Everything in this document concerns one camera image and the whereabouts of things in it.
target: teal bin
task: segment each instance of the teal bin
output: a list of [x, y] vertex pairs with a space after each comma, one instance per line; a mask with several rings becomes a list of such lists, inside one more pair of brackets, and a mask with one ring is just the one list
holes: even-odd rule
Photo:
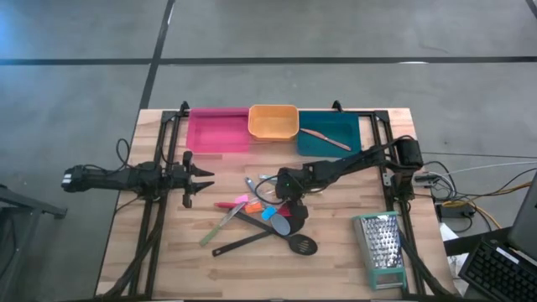
[[297, 153], [302, 156], [343, 158], [356, 154], [362, 149], [357, 114], [301, 111], [299, 113], [299, 125], [300, 128], [317, 131], [351, 148], [351, 151], [346, 151], [323, 139], [299, 130], [296, 137], [296, 147]]

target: wooden tabletop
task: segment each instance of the wooden tabletop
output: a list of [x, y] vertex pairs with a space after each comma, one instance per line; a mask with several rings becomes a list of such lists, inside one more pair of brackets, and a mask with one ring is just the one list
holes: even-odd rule
[[[408, 108], [383, 110], [389, 112], [395, 138], [405, 134], [415, 137]], [[140, 112], [130, 164], [153, 159], [161, 112]], [[362, 149], [369, 148], [373, 145], [371, 123], [366, 117], [360, 117], [359, 123]], [[186, 151], [187, 128], [188, 118], [181, 119], [179, 145], [175, 150], [175, 158], [179, 161]], [[169, 142], [169, 131], [165, 142]], [[295, 142], [253, 142], [249, 154], [194, 155], [197, 167], [215, 173], [215, 176], [197, 181], [214, 180], [216, 183], [192, 197], [191, 209], [185, 209], [181, 204], [183, 190], [172, 190], [169, 194], [155, 277], [155, 299], [370, 299], [400, 296], [400, 289], [374, 292], [369, 288], [351, 223], [353, 216], [386, 211], [378, 168], [343, 176], [322, 193], [304, 198], [310, 217], [300, 233], [317, 242], [319, 250], [313, 256], [295, 254], [286, 241], [272, 236], [220, 257], [212, 257], [212, 249], [260, 232], [237, 218], [231, 219], [205, 247], [200, 247], [198, 242], [226, 213], [215, 208], [213, 203], [229, 202], [249, 193], [245, 176], [258, 181], [259, 174], [273, 175], [280, 167], [300, 168], [303, 163], [320, 160], [299, 156], [295, 149]], [[428, 193], [426, 190], [416, 192]], [[134, 193], [123, 192], [117, 206], [134, 197]], [[410, 216], [418, 253], [444, 287], [455, 292], [432, 201], [416, 197], [411, 204]], [[116, 214], [97, 294], [110, 289], [133, 259], [142, 213], [143, 201], [135, 201]], [[407, 258], [405, 265], [410, 291], [415, 292]], [[142, 267], [140, 288], [145, 285], [146, 270], [147, 260]]]

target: concrete floor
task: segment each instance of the concrete floor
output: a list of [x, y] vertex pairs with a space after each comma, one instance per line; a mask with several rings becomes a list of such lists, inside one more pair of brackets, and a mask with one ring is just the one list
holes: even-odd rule
[[[151, 58], [166, 0], [2, 0], [0, 59]], [[179, 0], [163, 57], [537, 55], [523, 0]], [[74, 164], [119, 165], [147, 65], [0, 66], [0, 183], [68, 206], [44, 216], [17, 301], [91, 297], [117, 193], [60, 188]], [[160, 66], [150, 108], [410, 107], [426, 160], [450, 169], [537, 159], [537, 65]], [[528, 165], [454, 175], [488, 192]], [[527, 175], [520, 180], [529, 180]], [[513, 223], [524, 191], [479, 205]], [[477, 217], [465, 234], [484, 232]], [[463, 228], [467, 221], [448, 222]]]

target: pink bin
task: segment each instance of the pink bin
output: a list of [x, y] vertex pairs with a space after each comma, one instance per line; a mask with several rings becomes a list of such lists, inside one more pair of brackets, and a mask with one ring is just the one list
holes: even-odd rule
[[248, 108], [190, 110], [186, 147], [194, 153], [248, 152], [248, 111]]

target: cheese grater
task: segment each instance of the cheese grater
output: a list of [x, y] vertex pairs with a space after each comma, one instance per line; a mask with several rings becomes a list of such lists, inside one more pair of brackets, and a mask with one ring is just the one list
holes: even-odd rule
[[406, 273], [399, 242], [397, 212], [355, 216], [352, 223], [371, 289], [405, 288]]

